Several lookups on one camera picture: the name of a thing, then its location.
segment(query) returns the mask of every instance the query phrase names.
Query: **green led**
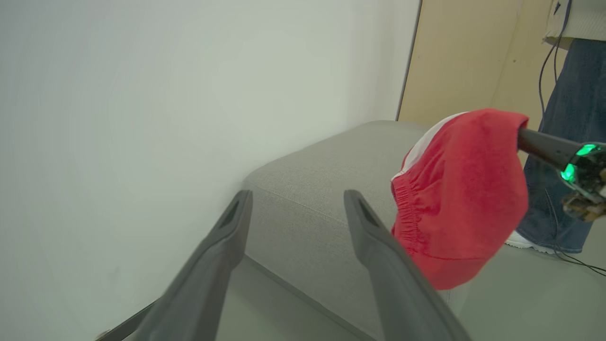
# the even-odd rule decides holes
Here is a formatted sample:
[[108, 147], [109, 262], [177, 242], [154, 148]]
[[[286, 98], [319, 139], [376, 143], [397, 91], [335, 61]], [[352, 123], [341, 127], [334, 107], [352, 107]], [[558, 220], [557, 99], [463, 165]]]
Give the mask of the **green led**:
[[597, 146], [595, 144], [586, 144], [581, 149], [579, 149], [578, 152], [576, 152], [576, 155], [579, 155], [580, 157], [583, 155], [587, 155], [596, 148]]
[[564, 179], [567, 182], [574, 182], [574, 166], [569, 163], [568, 166], [566, 166], [566, 169], [564, 169], [563, 172], [560, 172], [560, 175], [562, 176], [562, 179]]

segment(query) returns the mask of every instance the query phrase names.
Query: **white stripe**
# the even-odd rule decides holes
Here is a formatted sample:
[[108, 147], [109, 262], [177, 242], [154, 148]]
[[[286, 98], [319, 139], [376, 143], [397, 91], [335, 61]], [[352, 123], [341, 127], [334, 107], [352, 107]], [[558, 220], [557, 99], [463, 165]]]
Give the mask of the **white stripe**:
[[414, 166], [421, 159], [421, 156], [423, 156], [423, 153], [427, 150], [427, 147], [433, 140], [433, 137], [440, 131], [440, 129], [442, 129], [442, 127], [447, 122], [449, 122], [450, 120], [452, 120], [453, 118], [455, 118], [459, 115], [463, 115], [464, 113], [468, 113], [468, 112], [469, 111], [460, 112], [455, 115], [448, 116], [448, 117], [444, 118], [442, 121], [438, 122], [435, 126], [431, 127], [431, 129], [429, 129], [425, 133], [425, 135], [423, 135], [423, 137], [419, 141], [417, 141], [417, 143], [415, 143], [415, 146], [412, 149], [410, 149], [410, 153], [408, 153], [406, 160], [404, 160], [404, 167], [402, 167], [402, 170], [400, 170], [400, 172], [398, 172], [396, 175], [394, 175], [394, 177], [391, 178], [391, 180], [393, 181], [393, 179], [408, 172], [408, 170], [410, 168], [412, 168], [412, 166]]

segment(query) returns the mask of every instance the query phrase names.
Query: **white shirt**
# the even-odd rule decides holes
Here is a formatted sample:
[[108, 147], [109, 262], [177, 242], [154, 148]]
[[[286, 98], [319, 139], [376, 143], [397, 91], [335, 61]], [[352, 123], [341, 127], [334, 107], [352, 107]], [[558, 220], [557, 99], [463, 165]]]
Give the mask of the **white shirt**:
[[[555, 43], [562, 31], [568, 2], [569, 0], [551, 1], [544, 37], [550, 44]], [[606, 41], [606, 0], [573, 0], [560, 47], [567, 49], [572, 38]]]

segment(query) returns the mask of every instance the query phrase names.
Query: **person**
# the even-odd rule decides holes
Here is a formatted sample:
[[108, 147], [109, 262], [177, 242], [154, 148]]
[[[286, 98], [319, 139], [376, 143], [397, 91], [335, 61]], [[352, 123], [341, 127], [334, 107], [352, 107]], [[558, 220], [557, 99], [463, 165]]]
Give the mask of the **person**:
[[[554, 44], [566, 19], [567, 1], [554, 1], [545, 40]], [[576, 142], [606, 141], [606, 1], [574, 0], [559, 46], [568, 50], [539, 131]], [[528, 211], [505, 242], [553, 254], [583, 249], [591, 223], [566, 215], [571, 192], [559, 174], [529, 157], [524, 166]]]

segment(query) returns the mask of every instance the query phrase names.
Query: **gray fabric cushion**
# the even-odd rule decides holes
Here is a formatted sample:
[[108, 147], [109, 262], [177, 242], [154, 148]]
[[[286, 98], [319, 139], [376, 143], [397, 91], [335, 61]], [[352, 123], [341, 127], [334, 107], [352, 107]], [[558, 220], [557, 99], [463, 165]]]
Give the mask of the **gray fabric cushion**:
[[[425, 129], [375, 121], [250, 174], [254, 209], [247, 255], [374, 339], [382, 332], [370, 278], [351, 245], [343, 191], [360, 191], [391, 228], [390, 180]], [[443, 293], [450, 300], [450, 292]]]

